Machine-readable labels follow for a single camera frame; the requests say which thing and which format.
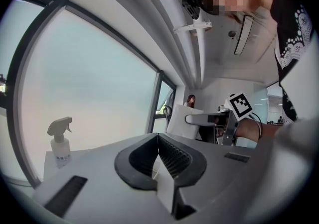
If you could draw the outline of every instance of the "ceiling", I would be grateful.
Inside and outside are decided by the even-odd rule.
[[[278,80],[274,55],[276,23],[260,8],[245,48],[234,55],[237,39],[231,30],[241,25],[226,17],[207,15],[193,21],[181,0],[72,0],[118,30],[170,76],[177,85],[201,89],[212,78],[231,78],[263,83]],[[209,31],[198,29],[174,34],[187,24],[211,21]]]

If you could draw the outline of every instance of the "woman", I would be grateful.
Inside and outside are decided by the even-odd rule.
[[[277,22],[277,44],[275,57],[279,72],[279,83],[293,66],[302,58],[310,44],[313,33],[312,22],[300,2],[295,0],[197,0],[200,7],[209,14],[224,14],[240,23],[237,11],[252,13],[262,6],[270,11]],[[286,92],[283,90],[283,121],[284,124],[297,120],[297,114]],[[258,128],[253,120],[243,119],[236,135],[258,141]],[[279,128],[262,124],[262,136],[274,136]]]
[[[187,102],[184,103],[184,106],[190,107],[190,108],[195,108],[195,96],[194,95],[189,95]]]

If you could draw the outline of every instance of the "white wall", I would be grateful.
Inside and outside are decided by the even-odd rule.
[[[195,108],[205,113],[217,112],[217,108],[225,103],[231,94],[242,91],[250,101],[254,93],[254,83],[249,81],[215,78],[203,90],[190,90],[196,96]]]
[[[187,86],[177,86],[176,93],[175,93],[175,100],[174,100],[174,106],[175,105],[183,105],[184,102],[187,100],[189,96],[189,88]]]

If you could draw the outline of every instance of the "spray bottle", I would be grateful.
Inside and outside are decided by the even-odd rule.
[[[71,161],[70,142],[63,135],[66,130],[72,132],[69,127],[71,122],[71,117],[61,118],[52,122],[48,129],[48,134],[54,136],[51,140],[51,147],[58,168]]]

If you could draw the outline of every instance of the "window frame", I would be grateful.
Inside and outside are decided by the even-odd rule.
[[[45,26],[54,18],[54,16],[61,10],[66,9],[67,11],[79,16],[90,24],[96,26],[98,29],[102,30],[127,49],[129,49],[134,55],[140,58],[145,64],[151,67],[156,73],[156,81],[154,86],[154,92],[152,97],[152,104],[150,106],[150,115],[148,118],[147,131],[153,130],[155,118],[155,108],[158,104],[160,86],[162,80],[175,90],[176,85],[171,82],[171,80],[161,71],[143,52],[141,52],[133,43],[126,39],[121,33],[112,28],[110,25],[105,23],[103,20],[93,15],[86,9],[76,5],[70,0],[24,0],[29,3],[33,3],[39,6],[44,7],[42,12],[35,18],[31,23],[29,28],[26,30],[23,35],[19,45],[16,48],[16,51],[13,55],[12,62],[9,67],[8,77],[6,80],[6,93],[0,94],[0,106],[6,109],[7,120],[8,120],[8,129],[12,147],[15,153],[15,156],[19,162],[19,165],[25,174],[28,182],[33,188],[36,188],[41,184],[40,179],[37,176],[36,171],[34,170],[32,164],[29,161],[27,156],[26,149],[24,148],[21,134],[20,134],[20,125],[18,117],[18,87],[23,76],[22,70],[27,61],[27,56],[32,49],[32,46],[36,43],[37,38],[41,35],[42,31],[45,29]]]

